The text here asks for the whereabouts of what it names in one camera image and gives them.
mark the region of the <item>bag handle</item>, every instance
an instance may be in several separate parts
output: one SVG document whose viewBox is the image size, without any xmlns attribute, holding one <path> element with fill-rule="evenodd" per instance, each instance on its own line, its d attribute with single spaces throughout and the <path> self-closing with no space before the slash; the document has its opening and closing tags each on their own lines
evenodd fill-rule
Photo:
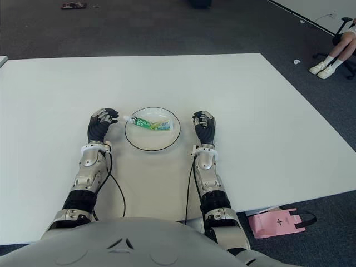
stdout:
<svg viewBox="0 0 356 267">
<path fill-rule="evenodd" d="M 308 220 L 308 221 L 303 221 L 303 222 L 300 222 L 298 224 L 295 224 L 295 228 L 302 228 L 302 227 L 307 227 L 309 225 L 312 225 L 312 224 L 315 224 L 317 222 L 317 217 L 312 214 L 311 212 L 308 212 L 306 210 L 294 210 L 294 211 L 290 211 L 289 214 L 291 216 L 293 215 L 301 215 L 301 214 L 310 214 L 313 216 L 312 219 Z"/>
</svg>

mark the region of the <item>toothpaste tube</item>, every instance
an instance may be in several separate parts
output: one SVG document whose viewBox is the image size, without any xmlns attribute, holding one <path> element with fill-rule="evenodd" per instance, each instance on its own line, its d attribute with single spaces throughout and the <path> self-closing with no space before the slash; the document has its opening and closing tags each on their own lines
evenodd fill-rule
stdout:
<svg viewBox="0 0 356 267">
<path fill-rule="evenodd" d="M 128 115 L 125 115 L 123 117 L 123 119 L 125 121 L 127 121 L 128 123 L 132 123 L 137 126 L 140 126 L 140 127 L 146 128 L 146 129 L 150 129 L 150 130 L 154 130 L 154 131 L 173 130 L 173 122 L 170 120 L 160 121 L 160 122 L 150 122 L 150 121 L 146 121 L 142 118 L 137 118 L 135 116 L 128 116 Z"/>
</svg>

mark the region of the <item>white sneaker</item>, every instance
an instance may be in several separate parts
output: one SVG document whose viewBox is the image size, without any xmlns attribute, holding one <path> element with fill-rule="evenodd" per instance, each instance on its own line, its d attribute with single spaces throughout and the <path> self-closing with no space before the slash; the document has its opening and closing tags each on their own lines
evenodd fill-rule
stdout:
<svg viewBox="0 0 356 267">
<path fill-rule="evenodd" d="M 317 74 L 319 71 L 324 70 L 327 67 L 327 64 L 324 63 L 324 61 L 321 61 L 321 63 L 317 64 L 314 67 L 311 67 L 309 69 L 309 72 L 312 74 Z"/>
<path fill-rule="evenodd" d="M 318 73 L 320 79 L 326 79 L 330 77 L 335 72 L 334 68 L 330 65 L 325 70 Z"/>
</svg>

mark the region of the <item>wall outlet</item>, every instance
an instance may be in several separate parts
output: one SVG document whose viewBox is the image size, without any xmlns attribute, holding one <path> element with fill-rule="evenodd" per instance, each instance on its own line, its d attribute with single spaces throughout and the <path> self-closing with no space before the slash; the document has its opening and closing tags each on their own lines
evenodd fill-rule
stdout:
<svg viewBox="0 0 356 267">
<path fill-rule="evenodd" d="M 336 10 L 333 10 L 332 12 L 330 12 L 330 18 L 336 19 L 336 17 L 338 16 L 338 13 L 336 12 Z"/>
</svg>

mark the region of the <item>plate rim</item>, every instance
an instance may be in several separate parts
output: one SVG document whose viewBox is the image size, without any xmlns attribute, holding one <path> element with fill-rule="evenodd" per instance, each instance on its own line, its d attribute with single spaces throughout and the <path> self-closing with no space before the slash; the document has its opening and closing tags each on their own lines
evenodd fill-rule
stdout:
<svg viewBox="0 0 356 267">
<path fill-rule="evenodd" d="M 161 149 L 154 149 L 154 150 L 142 149 L 142 148 L 140 148 L 140 147 L 135 146 L 135 145 L 134 145 L 132 142 L 130 142 L 130 140 L 128 139 L 127 133 L 126 133 L 126 126 L 127 126 L 127 123 L 128 123 L 128 122 L 126 122 L 126 123 L 125 123 L 125 137 L 126 137 L 126 140 L 127 140 L 133 147 L 135 147 L 135 148 L 137 148 L 137 149 L 139 149 L 139 150 L 142 150 L 142 151 L 160 151 L 160 150 L 163 150 L 163 149 L 166 149 L 166 148 L 170 147 L 171 145 L 173 145 L 173 144 L 178 140 L 178 138 L 179 138 L 179 136 L 180 136 L 181 127 L 180 127 L 180 121 L 179 121 L 178 117 L 177 117 L 172 111 L 170 111 L 170 110 L 168 110 L 168 109 L 166 109 L 166 108 L 163 108 L 163 107 L 144 107 L 144 108 L 141 108 L 140 110 L 135 111 L 133 114 L 131 114 L 131 116 L 133 116 L 135 113 L 137 113 L 137 112 L 139 112 L 139 111 L 141 111 L 141 110 L 145 110 L 145 109 L 147 109 L 147 108 L 159 108 L 159 109 L 161 109 L 161 110 L 166 110 L 166 111 L 168 111 L 169 113 L 173 114 L 173 116 L 176 117 L 176 119 L 177 119 L 177 121 L 178 121 L 178 124 L 179 124 L 179 133 L 178 133 L 178 135 L 177 135 L 177 138 L 176 138 L 170 145 L 168 145 L 168 146 L 166 146 L 166 147 L 163 147 L 163 148 L 161 148 Z"/>
</svg>

